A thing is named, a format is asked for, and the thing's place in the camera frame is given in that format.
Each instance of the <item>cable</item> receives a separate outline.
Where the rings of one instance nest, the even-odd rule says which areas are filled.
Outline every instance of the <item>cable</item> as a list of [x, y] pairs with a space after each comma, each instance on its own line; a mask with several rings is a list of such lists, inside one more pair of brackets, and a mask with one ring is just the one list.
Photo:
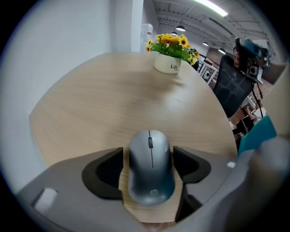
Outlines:
[[259, 101], [258, 101], [258, 99], [257, 99], [257, 97], [256, 97], [256, 95], [255, 95], [255, 92], [254, 92], [254, 82], [252, 82], [251, 87], [252, 87], [252, 93], [253, 93], [253, 95], [254, 95], [255, 101], [258, 103], [258, 106], [259, 106], [259, 108], [260, 108], [260, 112], [261, 112], [261, 116], [262, 116], [262, 118], [263, 118], [263, 113], [262, 113], [262, 109], [261, 109], [260, 103], [259, 103]]
[[258, 85], [258, 89], [259, 89], [259, 92], [260, 92], [260, 97], [261, 97], [261, 99], [263, 99], [263, 94], [262, 94], [262, 91], [260, 89], [259, 83], [257, 83], [257, 85]]

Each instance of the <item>potted plant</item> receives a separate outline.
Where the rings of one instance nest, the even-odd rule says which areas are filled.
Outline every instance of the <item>potted plant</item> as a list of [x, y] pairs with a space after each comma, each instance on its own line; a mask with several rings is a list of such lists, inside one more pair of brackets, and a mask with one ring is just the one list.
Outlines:
[[159, 52], [154, 67], [161, 73], [177, 74], [180, 70], [181, 60], [194, 65], [199, 51], [189, 45], [185, 35], [173, 36], [171, 34], [159, 34], [156, 41], [148, 40], [146, 50]]

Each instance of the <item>table surface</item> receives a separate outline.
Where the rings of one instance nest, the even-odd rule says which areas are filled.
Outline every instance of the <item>table surface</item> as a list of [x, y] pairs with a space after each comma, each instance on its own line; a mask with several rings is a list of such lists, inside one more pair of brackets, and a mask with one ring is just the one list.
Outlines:
[[227, 116], [200, 75], [182, 62], [179, 74], [153, 68], [155, 54], [107, 53], [76, 67], [41, 98], [30, 115], [36, 145], [47, 165], [98, 150], [124, 147], [119, 189], [140, 222], [172, 222], [182, 181], [163, 204], [144, 207], [128, 194], [128, 144], [142, 130], [163, 132], [170, 147], [236, 156]]

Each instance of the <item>office chair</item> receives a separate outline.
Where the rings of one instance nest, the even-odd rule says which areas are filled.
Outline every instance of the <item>office chair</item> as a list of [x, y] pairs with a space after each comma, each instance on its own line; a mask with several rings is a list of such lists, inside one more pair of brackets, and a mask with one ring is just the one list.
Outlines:
[[213, 89], [227, 117], [231, 117], [251, 92], [251, 80], [225, 55], [221, 59], [217, 83]]

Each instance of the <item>white wall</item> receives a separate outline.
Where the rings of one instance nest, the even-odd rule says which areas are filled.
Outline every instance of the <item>white wall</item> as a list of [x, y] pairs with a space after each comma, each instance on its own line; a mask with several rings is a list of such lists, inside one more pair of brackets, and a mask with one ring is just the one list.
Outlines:
[[0, 164], [14, 193], [46, 168], [32, 142], [32, 109], [64, 74], [111, 51], [110, 17], [109, 0], [47, 0], [14, 31], [0, 66]]
[[139, 52], [143, 0], [113, 0], [117, 52]]
[[175, 30], [175, 28], [172, 26], [167, 26], [163, 24], [159, 25], [158, 34], [170, 34], [172, 31], [177, 32], [178, 35], [184, 34], [187, 37], [189, 44], [193, 48], [198, 50], [202, 55], [206, 56], [206, 54], [208, 53], [209, 47], [203, 45], [203, 40], [200, 36], [195, 35], [189, 31], [181, 32], [181, 31]]
[[153, 26], [152, 39], [155, 40], [159, 23], [152, 0], [144, 0], [143, 2], [142, 24], [151, 24]]

